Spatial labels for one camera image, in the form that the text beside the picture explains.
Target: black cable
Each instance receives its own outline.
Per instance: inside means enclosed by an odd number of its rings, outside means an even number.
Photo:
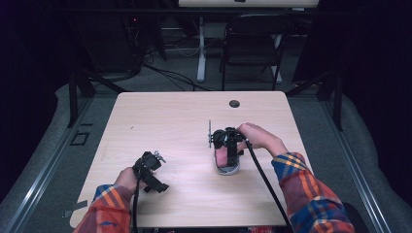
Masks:
[[[252,159],[254,160],[255,164],[257,165],[257,169],[258,169],[258,171],[260,172],[260,175],[261,175],[261,177],[263,178],[264,183],[266,183],[266,186],[267,186],[267,188],[269,188],[269,191],[270,191],[270,193],[272,194],[273,199],[275,199],[276,205],[278,205],[279,211],[280,211],[281,214],[282,214],[282,217],[283,217],[283,219],[284,219],[284,221],[285,221],[285,223],[286,223],[286,226],[291,230],[291,232],[293,232],[293,231],[292,231],[291,223],[289,222],[289,219],[288,219],[288,216],[286,215],[286,213],[285,213],[285,211],[284,211],[284,209],[283,209],[283,207],[282,207],[282,205],[281,205],[281,202],[280,202],[279,199],[278,199],[278,196],[276,195],[275,191],[273,190],[273,187],[270,185],[269,180],[267,179],[266,175],[264,175],[264,172],[263,172],[263,170],[261,169],[260,164],[258,163],[258,159],[257,159],[257,157],[255,156],[254,150],[252,149],[251,143],[249,142],[248,139],[246,139],[245,136],[243,136],[243,137],[245,138],[246,146],[248,147],[249,152],[251,153]]]
[[[209,90],[209,91],[216,90],[216,89],[211,88],[211,87],[204,87],[204,86],[195,84],[189,77],[186,77],[182,74],[178,74],[178,73],[173,72],[173,71],[161,70],[161,69],[155,68],[154,66],[151,66],[149,64],[143,64],[143,66],[150,69],[150,70],[158,72],[159,74],[163,75],[164,77],[168,77],[168,78],[177,80],[179,82],[191,85],[192,86],[191,91],[195,91],[196,88],[203,89],[203,90]]]
[[[142,166],[143,166],[143,159],[140,161],[139,170],[137,172],[137,185],[136,185],[136,189],[134,190],[134,196],[133,196],[133,210],[132,210],[133,229],[132,229],[132,233],[138,233],[137,220],[136,220],[136,209],[137,209],[137,201],[139,199],[139,190],[140,190],[139,189],[139,183],[142,180],[141,174],[140,174],[140,170],[141,170]]]

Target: shirt sleeve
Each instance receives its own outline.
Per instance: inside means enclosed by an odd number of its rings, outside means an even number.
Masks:
[[[74,233],[130,231],[130,199],[133,193],[119,185],[96,188],[94,201]]]
[[[355,232],[342,202],[314,177],[300,153],[280,154],[272,160],[272,165],[294,232]]]

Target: chair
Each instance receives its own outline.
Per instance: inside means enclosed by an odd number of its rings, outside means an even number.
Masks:
[[[276,66],[272,90],[282,60],[285,38],[292,32],[293,23],[281,15],[241,15],[232,18],[224,31],[223,53],[221,60],[222,90],[225,83],[225,69],[229,66]],[[281,35],[280,43],[275,46],[272,36]]]

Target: wooden table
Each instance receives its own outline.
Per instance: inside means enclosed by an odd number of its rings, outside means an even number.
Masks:
[[[276,7],[276,8],[316,8],[319,0],[179,0],[180,7]]]
[[[237,100],[240,107],[231,108]],[[141,192],[139,227],[208,227],[285,225],[248,151],[240,170],[222,176],[209,148],[212,133],[253,122],[281,137],[289,150],[306,157],[288,100],[283,92],[135,92],[119,95],[91,164],[79,202],[90,205],[95,188],[113,183],[144,151],[158,150],[166,163],[155,176],[170,187],[162,193]],[[285,206],[271,156],[255,150],[262,169]],[[87,208],[75,211],[75,227]]]

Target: table leg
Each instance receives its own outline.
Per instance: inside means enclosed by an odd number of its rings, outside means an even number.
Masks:
[[[274,35],[272,36],[273,40],[275,41],[275,47],[277,48],[279,46],[279,44],[281,43],[281,35]],[[272,70],[272,76],[273,78],[275,78],[275,74],[276,74],[276,68],[277,66],[271,66],[270,69]],[[282,83],[282,77],[281,77],[281,72],[279,72],[278,74],[278,78],[276,79],[276,84],[280,84]]]
[[[206,70],[206,51],[205,51],[205,35],[203,17],[199,19],[199,66],[197,68],[197,81],[199,83],[205,82]]]

